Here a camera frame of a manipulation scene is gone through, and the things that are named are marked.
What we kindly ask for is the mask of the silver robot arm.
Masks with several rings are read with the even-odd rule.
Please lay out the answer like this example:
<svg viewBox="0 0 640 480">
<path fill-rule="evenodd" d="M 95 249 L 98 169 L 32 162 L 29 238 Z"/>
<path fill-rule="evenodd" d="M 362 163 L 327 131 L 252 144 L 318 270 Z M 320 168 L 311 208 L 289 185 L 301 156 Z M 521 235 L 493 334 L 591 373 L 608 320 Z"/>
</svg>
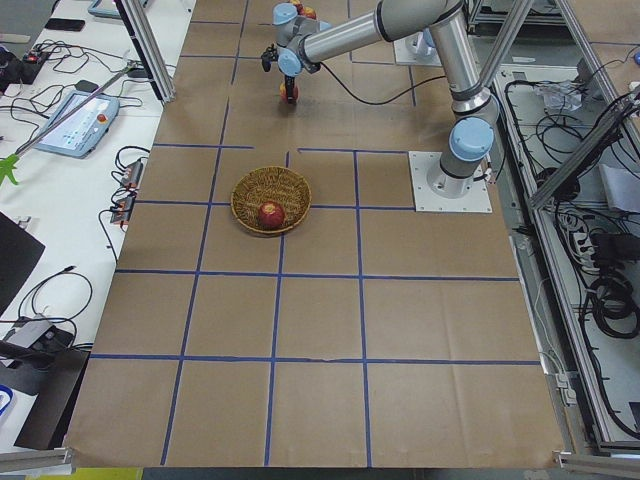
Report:
<svg viewBox="0 0 640 480">
<path fill-rule="evenodd" d="M 418 57 L 429 57 L 436 53 L 435 42 L 429 28 L 416 33 L 410 42 L 413 53 Z"/>
<path fill-rule="evenodd" d="M 262 68 L 268 72 L 273 64 L 278 66 L 289 103 L 296 101 L 295 78 L 304 70 L 314 73 L 324 61 L 344 53 L 428 31 L 448 82 L 456 123 L 427 182 L 443 198 L 469 193 L 474 172 L 494 143 L 498 105 L 478 73 L 460 1 L 380 1 L 374 10 L 336 26 L 309 18 L 285 2 L 273 8 L 273 26 L 276 42 L 261 54 Z"/>
</svg>

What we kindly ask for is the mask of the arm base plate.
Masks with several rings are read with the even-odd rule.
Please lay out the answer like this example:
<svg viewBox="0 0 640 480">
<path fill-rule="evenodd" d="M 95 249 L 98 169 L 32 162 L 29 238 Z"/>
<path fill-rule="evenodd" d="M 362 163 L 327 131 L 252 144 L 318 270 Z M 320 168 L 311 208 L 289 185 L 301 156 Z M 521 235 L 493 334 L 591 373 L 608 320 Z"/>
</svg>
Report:
<svg viewBox="0 0 640 480">
<path fill-rule="evenodd" d="M 415 211 L 437 214 L 491 214 L 488 187 L 477 166 L 465 179 L 451 177 L 441 168 L 441 152 L 409 151 L 409 171 Z"/>
<path fill-rule="evenodd" d="M 398 65 L 442 66 L 429 31 L 421 31 L 396 40 L 393 47 L 395 62 Z"/>
</svg>

